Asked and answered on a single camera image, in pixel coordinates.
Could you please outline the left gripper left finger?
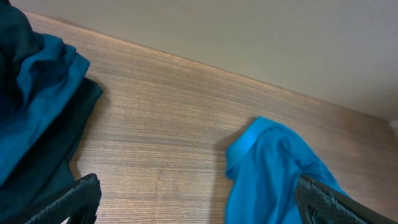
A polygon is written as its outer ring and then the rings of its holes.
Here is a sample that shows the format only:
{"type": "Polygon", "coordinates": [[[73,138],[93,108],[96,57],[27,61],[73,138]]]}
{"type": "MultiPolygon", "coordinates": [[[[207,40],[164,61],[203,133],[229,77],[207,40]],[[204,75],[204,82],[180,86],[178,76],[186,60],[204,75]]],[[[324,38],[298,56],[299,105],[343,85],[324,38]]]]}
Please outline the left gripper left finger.
{"type": "Polygon", "coordinates": [[[69,224],[94,224],[100,200],[100,180],[92,173],[35,205],[2,219],[1,224],[53,224],[63,221],[69,224]]]}

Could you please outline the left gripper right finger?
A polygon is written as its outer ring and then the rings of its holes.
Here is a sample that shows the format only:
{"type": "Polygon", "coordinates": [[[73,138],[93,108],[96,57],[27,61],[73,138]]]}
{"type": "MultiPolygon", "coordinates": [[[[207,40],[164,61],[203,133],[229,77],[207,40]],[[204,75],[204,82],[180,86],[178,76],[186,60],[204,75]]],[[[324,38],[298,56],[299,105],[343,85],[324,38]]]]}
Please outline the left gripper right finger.
{"type": "Polygon", "coordinates": [[[295,198],[304,224],[397,224],[306,175],[298,179],[295,198]]]}

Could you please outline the blue polo shirt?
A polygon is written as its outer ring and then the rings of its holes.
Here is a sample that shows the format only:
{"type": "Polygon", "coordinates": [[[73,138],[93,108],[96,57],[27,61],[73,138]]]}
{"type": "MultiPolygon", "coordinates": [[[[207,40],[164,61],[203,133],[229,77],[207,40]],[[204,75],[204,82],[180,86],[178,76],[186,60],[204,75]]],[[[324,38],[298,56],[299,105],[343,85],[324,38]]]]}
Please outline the blue polo shirt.
{"type": "Polygon", "coordinates": [[[295,188],[302,174],[341,190],[298,134],[264,117],[255,119],[227,148],[226,161],[233,187],[225,223],[301,223],[295,188]]]}

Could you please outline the black folded garment bottom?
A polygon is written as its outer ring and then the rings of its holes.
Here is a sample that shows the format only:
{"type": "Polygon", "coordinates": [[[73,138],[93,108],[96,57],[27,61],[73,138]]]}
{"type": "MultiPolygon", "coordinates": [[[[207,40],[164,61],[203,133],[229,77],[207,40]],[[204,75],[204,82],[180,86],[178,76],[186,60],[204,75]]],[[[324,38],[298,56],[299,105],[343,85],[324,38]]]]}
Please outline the black folded garment bottom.
{"type": "Polygon", "coordinates": [[[19,161],[1,186],[6,218],[74,183],[70,161],[103,89],[84,78],[64,110],[19,161]]]}

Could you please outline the black folded garment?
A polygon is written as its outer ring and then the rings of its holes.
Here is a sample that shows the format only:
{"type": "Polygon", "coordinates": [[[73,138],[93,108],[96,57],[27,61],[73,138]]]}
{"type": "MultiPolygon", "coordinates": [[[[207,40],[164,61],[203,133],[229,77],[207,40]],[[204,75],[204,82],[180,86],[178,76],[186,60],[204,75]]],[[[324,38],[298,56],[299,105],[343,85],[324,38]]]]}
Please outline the black folded garment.
{"type": "Polygon", "coordinates": [[[70,161],[103,89],[84,78],[64,110],[19,161],[1,186],[6,218],[74,183],[70,161]]]}
{"type": "Polygon", "coordinates": [[[43,41],[29,20],[8,0],[1,0],[1,120],[16,114],[22,106],[17,76],[22,62],[40,52],[43,41]]]}

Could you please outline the navy blue folded garment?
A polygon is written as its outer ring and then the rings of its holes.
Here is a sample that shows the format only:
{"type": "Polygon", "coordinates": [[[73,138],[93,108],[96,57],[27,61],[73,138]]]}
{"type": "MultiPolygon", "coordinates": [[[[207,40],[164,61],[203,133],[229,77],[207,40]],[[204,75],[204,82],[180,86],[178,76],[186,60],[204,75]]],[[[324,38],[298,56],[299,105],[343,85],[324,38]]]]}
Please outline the navy blue folded garment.
{"type": "Polygon", "coordinates": [[[22,105],[1,121],[1,183],[62,112],[90,62],[59,37],[41,34],[44,48],[22,62],[16,78],[22,105]]]}

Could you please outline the black folded garment top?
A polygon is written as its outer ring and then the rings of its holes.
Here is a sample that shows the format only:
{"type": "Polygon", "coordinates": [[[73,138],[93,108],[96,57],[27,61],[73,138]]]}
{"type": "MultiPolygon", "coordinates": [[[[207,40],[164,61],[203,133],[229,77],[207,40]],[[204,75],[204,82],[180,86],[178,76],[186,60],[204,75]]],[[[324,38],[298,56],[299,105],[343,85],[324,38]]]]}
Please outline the black folded garment top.
{"type": "Polygon", "coordinates": [[[22,62],[40,52],[43,41],[29,20],[8,0],[1,0],[1,120],[16,114],[22,106],[17,76],[22,62]]]}

